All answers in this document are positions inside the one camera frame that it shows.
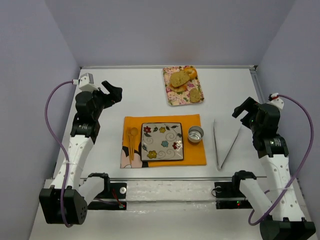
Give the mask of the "metal tongs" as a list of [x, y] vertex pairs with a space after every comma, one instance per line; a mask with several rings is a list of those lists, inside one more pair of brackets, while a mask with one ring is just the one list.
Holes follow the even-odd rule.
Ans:
[[215, 149], [216, 169], [221, 171], [224, 163], [240, 134], [241, 123], [234, 118], [216, 118], [213, 121], [212, 133]]

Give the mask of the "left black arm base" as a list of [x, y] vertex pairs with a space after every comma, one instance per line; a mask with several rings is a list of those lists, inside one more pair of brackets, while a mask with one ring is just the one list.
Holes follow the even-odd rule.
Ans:
[[127, 209], [126, 182], [111, 182], [107, 173], [91, 173], [87, 180], [98, 178], [103, 180], [103, 190], [88, 203], [88, 210], [125, 211]]

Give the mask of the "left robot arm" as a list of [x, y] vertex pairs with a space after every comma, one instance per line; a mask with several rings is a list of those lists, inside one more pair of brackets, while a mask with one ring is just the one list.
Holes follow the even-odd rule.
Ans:
[[64, 160], [51, 185], [42, 188], [39, 193], [46, 223], [63, 224], [67, 228], [83, 224], [89, 204], [100, 193], [108, 194], [112, 190], [110, 177], [106, 173], [91, 173], [83, 184], [80, 180], [99, 134], [99, 117], [104, 109], [119, 103], [123, 93], [122, 88], [113, 86], [106, 80], [102, 85], [108, 93], [85, 79], [74, 79], [70, 84], [77, 85], [80, 93], [75, 96], [76, 114], [72, 122], [69, 145], [64, 147], [51, 126], [47, 126], [59, 144]]

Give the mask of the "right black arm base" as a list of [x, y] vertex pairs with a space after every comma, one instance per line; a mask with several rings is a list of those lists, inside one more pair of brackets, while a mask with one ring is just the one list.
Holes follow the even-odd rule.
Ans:
[[257, 177], [250, 171], [240, 170], [235, 172], [229, 181], [216, 181], [211, 194], [216, 199], [217, 210], [252, 209], [253, 207], [240, 191], [242, 180], [254, 179]]

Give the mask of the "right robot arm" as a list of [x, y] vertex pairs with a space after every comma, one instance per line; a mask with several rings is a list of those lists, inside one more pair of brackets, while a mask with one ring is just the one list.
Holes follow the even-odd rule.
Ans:
[[316, 227], [306, 219], [298, 203], [292, 186], [297, 174], [290, 173], [288, 146], [277, 133], [283, 98], [274, 93], [269, 96], [269, 102], [261, 104], [248, 97], [234, 109], [234, 118], [247, 112], [240, 121], [252, 132], [252, 143], [265, 171], [268, 190], [263, 191], [257, 177], [245, 170], [232, 176], [232, 187], [248, 200], [253, 214], [260, 214], [256, 221], [249, 219], [248, 223], [259, 226], [262, 239], [308, 240], [316, 233]]

